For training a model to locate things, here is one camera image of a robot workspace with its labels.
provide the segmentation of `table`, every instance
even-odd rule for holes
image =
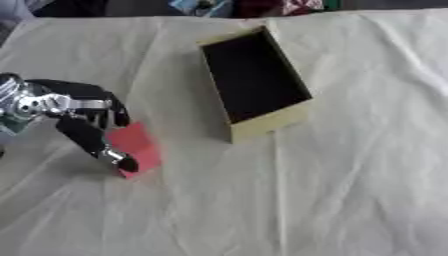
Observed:
[[[42,19],[0,70],[99,84],[163,166],[112,175],[44,122],[0,161],[4,255],[445,255],[448,10]],[[196,41],[265,24],[308,120],[231,145]]]

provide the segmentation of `white cloth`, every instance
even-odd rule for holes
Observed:
[[[0,0],[0,21],[11,20],[19,22],[34,18],[24,0]]]
[[[236,145],[196,41],[266,24],[315,99]],[[0,161],[8,256],[446,255],[448,10],[34,20],[0,70],[116,92],[163,166],[112,176],[44,123]]]

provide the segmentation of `robotic hand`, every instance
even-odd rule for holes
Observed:
[[[99,86],[54,80],[22,80],[0,74],[0,145],[5,145],[32,123],[47,116],[59,119],[56,129],[91,156],[128,172],[138,163],[114,149],[104,138],[109,111],[117,126],[127,126],[126,107]]]

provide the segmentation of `robotic finger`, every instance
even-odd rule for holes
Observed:
[[[136,172],[137,162],[104,139],[109,111],[115,125],[129,125],[126,107],[113,93],[99,86],[55,80],[24,81],[16,74],[0,74],[0,146],[46,116],[58,119],[57,130],[91,156]]]

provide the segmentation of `red foam cube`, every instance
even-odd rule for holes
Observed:
[[[161,164],[159,149],[140,122],[112,130],[106,134],[106,138],[113,147],[130,154],[138,162],[138,172],[132,173],[120,169],[120,173],[126,179],[147,172]]]

